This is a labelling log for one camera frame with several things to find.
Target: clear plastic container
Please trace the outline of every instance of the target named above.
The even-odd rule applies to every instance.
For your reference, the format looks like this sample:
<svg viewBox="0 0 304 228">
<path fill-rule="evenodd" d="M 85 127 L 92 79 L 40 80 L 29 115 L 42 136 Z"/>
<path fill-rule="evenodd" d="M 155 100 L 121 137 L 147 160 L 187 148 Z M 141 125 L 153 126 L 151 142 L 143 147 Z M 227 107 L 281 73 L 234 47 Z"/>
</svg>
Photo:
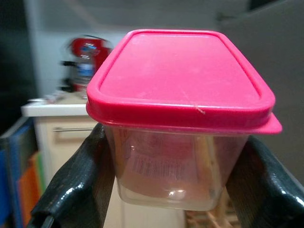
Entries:
<svg viewBox="0 0 304 228">
<path fill-rule="evenodd" d="M 191 210 L 216 205 L 248 138 L 110 126 L 105 132 L 125 202 Z"/>
<path fill-rule="evenodd" d="M 209 210 L 250 134 L 275 134 L 275 96 L 223 34 L 136 30 L 87 90 L 129 203 Z"/>
</svg>

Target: pink plastic lid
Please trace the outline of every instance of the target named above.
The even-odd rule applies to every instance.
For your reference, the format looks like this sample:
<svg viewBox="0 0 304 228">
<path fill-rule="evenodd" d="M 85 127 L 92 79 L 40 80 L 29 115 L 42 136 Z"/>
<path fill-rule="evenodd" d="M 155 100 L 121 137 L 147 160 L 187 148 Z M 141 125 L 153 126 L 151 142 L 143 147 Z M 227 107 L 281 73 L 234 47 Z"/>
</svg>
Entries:
<svg viewBox="0 0 304 228">
<path fill-rule="evenodd" d="M 223 34 L 128 33 L 96 72 L 87 111 L 113 126 L 208 133 L 279 133 L 275 96 Z"/>
</svg>

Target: pink lid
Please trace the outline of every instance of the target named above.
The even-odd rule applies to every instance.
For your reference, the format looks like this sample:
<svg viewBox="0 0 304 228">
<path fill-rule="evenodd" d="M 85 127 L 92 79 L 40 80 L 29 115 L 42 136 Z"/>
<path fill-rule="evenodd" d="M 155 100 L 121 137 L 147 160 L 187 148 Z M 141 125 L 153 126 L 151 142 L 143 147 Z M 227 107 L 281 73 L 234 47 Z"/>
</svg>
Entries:
<svg viewBox="0 0 304 228">
<path fill-rule="evenodd" d="M 223 34 L 128 33 L 96 72 L 87 111 L 116 126 L 210 133 L 279 133 L 275 96 Z"/>
</svg>

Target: white countertop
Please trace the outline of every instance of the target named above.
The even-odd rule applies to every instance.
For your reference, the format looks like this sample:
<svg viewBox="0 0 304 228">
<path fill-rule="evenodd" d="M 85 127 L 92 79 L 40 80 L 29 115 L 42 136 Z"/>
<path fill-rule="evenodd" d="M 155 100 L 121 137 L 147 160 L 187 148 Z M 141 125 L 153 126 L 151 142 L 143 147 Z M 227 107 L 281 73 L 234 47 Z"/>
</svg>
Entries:
<svg viewBox="0 0 304 228">
<path fill-rule="evenodd" d="M 31 102 L 21 107 L 23 116 L 81 116 L 86 112 L 86 100 L 73 93 L 67 93 L 65 98 L 56 104 Z"/>
</svg>

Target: white wall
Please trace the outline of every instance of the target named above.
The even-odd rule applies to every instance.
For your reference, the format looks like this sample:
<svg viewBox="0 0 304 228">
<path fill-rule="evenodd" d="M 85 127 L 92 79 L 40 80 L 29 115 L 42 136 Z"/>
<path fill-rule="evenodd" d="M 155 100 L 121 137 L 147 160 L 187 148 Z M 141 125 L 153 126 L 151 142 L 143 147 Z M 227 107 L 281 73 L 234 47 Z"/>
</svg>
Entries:
<svg viewBox="0 0 304 228">
<path fill-rule="evenodd" d="M 276 95 L 283 133 L 262 139 L 304 184 L 304 1 L 283 0 L 224 23 L 222 31 L 245 54 Z"/>
<path fill-rule="evenodd" d="M 136 28 L 217 30 L 219 0 L 24 1 L 39 96 L 52 93 L 67 75 L 59 62 L 68 60 L 64 46 L 79 35 L 99 36 L 115 46 Z"/>
</svg>

